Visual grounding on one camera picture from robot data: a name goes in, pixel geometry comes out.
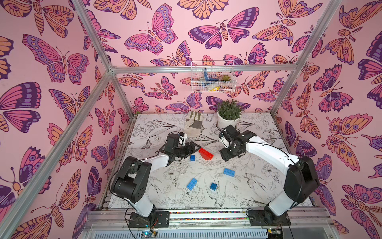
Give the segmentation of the red long lego top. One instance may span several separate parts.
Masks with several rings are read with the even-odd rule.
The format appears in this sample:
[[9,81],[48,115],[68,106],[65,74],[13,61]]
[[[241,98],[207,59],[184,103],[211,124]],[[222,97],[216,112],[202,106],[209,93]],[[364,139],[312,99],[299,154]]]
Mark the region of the red long lego top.
[[204,148],[201,148],[199,150],[199,154],[202,156],[204,160],[212,160],[214,155],[210,153],[209,151],[205,150]]

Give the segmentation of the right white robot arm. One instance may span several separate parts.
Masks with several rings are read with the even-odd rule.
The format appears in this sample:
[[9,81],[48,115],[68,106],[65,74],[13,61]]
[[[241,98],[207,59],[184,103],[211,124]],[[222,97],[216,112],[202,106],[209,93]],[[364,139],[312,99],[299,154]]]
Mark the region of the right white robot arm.
[[320,185],[313,160],[308,156],[286,153],[268,144],[254,132],[240,132],[232,125],[221,129],[219,138],[224,145],[220,150],[223,160],[251,153],[286,176],[283,191],[264,208],[265,216],[269,218],[279,218],[303,203]]

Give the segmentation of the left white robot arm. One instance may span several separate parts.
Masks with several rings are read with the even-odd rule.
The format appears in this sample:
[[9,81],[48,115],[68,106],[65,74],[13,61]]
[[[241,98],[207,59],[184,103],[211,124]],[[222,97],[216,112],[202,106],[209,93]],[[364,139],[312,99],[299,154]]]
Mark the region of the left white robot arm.
[[125,158],[121,168],[109,182],[112,195],[127,201],[135,213],[143,218],[155,215],[155,206],[146,194],[150,173],[185,159],[198,152],[202,147],[193,141],[187,141],[187,134],[172,132],[167,135],[165,143],[152,157],[138,159],[133,156]]

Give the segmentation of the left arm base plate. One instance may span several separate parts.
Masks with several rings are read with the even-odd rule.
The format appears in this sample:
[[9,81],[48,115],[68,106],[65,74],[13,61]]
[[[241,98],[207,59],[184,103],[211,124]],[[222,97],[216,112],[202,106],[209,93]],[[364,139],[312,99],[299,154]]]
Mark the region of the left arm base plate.
[[169,211],[158,211],[143,217],[133,212],[128,220],[130,228],[167,228],[170,222]]

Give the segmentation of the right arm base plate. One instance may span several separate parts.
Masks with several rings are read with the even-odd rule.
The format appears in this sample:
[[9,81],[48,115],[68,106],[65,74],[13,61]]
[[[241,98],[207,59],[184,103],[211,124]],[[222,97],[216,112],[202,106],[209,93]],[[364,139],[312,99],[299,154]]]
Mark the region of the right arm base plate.
[[291,222],[287,213],[275,216],[271,211],[248,209],[246,215],[251,226],[290,226]]

